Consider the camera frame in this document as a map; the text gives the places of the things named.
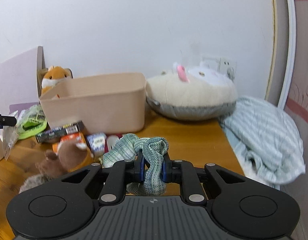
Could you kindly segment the green knitted scrunchie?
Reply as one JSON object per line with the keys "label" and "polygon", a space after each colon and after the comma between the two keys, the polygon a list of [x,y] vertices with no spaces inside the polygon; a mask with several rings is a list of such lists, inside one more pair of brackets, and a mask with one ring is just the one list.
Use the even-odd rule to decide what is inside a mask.
{"label": "green knitted scrunchie", "polygon": [[161,180],[164,156],[169,149],[168,141],[163,137],[140,138],[129,133],[121,137],[110,151],[102,156],[103,168],[112,167],[115,162],[136,160],[142,155],[149,164],[142,183],[129,183],[126,190],[136,196],[159,196],[166,191],[166,183]]}

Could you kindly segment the red white small plush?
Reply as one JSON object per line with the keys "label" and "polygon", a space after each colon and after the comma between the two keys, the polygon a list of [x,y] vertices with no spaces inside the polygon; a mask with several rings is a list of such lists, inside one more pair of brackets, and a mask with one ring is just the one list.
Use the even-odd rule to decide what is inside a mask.
{"label": "red white small plush", "polygon": [[116,142],[122,138],[123,135],[122,134],[112,134],[112,135],[109,135],[107,138],[106,138],[106,143],[107,143],[107,149],[108,151],[112,150],[116,144]]}

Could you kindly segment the blue white tissue pack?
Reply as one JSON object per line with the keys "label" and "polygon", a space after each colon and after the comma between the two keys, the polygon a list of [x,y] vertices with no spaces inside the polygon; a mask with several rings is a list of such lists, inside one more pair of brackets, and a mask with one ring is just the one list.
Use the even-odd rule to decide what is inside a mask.
{"label": "blue white tissue pack", "polygon": [[91,152],[96,158],[101,157],[105,152],[106,134],[94,133],[86,137]]}

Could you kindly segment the dark long snack box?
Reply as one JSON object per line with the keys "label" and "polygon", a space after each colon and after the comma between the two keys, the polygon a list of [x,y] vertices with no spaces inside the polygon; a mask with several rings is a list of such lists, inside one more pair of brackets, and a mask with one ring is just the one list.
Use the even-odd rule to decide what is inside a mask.
{"label": "dark long snack box", "polygon": [[78,132],[83,132],[84,130],[85,130],[85,125],[83,124],[82,121],[78,121],[75,123],[52,128],[44,132],[38,133],[35,136],[35,139],[38,143],[56,142],[61,137]]}

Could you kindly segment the orange snack packet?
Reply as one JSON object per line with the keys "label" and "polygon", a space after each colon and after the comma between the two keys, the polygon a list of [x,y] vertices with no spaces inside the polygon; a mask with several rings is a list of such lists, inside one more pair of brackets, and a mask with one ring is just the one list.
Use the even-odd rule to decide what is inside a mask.
{"label": "orange snack packet", "polygon": [[68,167],[93,162],[93,155],[80,132],[62,137],[52,145],[52,150],[58,155],[61,163]]}

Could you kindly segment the brown monkey plush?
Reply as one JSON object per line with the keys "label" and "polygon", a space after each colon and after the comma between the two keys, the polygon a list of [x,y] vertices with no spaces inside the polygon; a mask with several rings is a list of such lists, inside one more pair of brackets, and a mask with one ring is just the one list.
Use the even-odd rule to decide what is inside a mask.
{"label": "brown monkey plush", "polygon": [[63,141],[57,153],[45,152],[45,158],[36,166],[41,174],[52,179],[79,170],[94,162],[94,158],[84,142]]}

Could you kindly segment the clear plastic bag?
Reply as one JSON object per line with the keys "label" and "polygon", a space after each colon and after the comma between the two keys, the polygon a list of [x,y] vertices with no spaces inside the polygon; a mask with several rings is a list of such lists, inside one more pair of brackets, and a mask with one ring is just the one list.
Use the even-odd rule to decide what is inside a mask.
{"label": "clear plastic bag", "polygon": [[12,151],[12,148],[14,147],[15,143],[17,142],[19,135],[18,135],[18,111],[12,112],[8,116],[13,116],[16,118],[17,123],[14,127],[10,126],[4,126],[3,132],[2,132],[2,144],[3,144],[3,150],[4,150],[4,158],[7,160],[10,156],[10,153]]}

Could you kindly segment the green snack bag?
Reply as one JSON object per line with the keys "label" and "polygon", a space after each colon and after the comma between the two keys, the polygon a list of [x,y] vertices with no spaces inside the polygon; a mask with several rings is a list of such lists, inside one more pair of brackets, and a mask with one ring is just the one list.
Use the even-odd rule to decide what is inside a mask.
{"label": "green snack bag", "polygon": [[47,120],[40,104],[33,105],[21,112],[17,122],[18,139],[23,140],[43,132]]}

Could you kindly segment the lilac board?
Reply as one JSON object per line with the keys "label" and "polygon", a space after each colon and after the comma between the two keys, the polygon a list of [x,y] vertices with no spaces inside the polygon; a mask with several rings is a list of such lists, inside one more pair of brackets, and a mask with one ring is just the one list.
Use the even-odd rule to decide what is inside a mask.
{"label": "lilac board", "polygon": [[0,114],[11,105],[38,102],[37,47],[0,63]]}

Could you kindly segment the grey fluffy plush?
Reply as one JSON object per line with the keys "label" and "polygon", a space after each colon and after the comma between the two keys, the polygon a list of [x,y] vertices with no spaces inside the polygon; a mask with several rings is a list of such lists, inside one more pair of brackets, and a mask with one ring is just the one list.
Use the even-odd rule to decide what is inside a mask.
{"label": "grey fluffy plush", "polygon": [[24,183],[21,185],[19,189],[19,193],[22,193],[24,191],[27,191],[29,189],[32,189],[34,187],[37,187],[39,185],[42,185],[46,182],[51,181],[51,178],[49,176],[46,176],[44,174],[37,174],[33,175],[31,177],[28,177]]}

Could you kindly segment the orange hamster plush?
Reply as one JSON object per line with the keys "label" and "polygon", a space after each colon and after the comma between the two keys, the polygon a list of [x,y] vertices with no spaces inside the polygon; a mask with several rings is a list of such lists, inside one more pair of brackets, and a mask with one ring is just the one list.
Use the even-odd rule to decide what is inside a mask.
{"label": "orange hamster plush", "polygon": [[41,95],[44,95],[51,88],[55,87],[59,82],[72,78],[72,72],[69,69],[64,69],[61,66],[50,66],[48,71],[43,76],[41,82]]}

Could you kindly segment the beige plastic storage bin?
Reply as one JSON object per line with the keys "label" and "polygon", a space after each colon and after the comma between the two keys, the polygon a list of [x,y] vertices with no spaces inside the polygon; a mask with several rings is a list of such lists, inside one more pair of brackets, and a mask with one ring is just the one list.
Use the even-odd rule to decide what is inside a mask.
{"label": "beige plastic storage bin", "polygon": [[87,133],[138,132],[145,124],[146,78],[117,73],[69,79],[40,97],[50,128],[82,121]]}

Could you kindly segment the large cream sheep plush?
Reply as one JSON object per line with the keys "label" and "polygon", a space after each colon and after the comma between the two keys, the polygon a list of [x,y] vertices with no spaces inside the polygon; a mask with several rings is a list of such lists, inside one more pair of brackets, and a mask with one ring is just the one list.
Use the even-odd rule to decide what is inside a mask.
{"label": "large cream sheep plush", "polygon": [[185,68],[174,63],[171,71],[146,81],[147,104],[157,113],[182,121],[202,121],[235,109],[237,90],[225,74],[201,61]]}

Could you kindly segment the light green striped blanket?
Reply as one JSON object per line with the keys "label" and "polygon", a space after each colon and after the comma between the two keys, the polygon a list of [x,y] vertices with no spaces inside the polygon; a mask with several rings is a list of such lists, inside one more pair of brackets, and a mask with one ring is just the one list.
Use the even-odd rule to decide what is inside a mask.
{"label": "light green striped blanket", "polygon": [[279,189],[306,172],[294,120],[270,102],[242,96],[219,123],[246,177]]}

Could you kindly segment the white wall socket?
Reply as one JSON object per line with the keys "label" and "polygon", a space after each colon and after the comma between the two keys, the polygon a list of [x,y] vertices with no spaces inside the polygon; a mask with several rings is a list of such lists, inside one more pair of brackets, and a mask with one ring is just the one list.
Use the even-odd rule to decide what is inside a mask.
{"label": "white wall socket", "polygon": [[237,62],[225,57],[201,56],[200,64],[227,76],[231,81],[235,80]]}

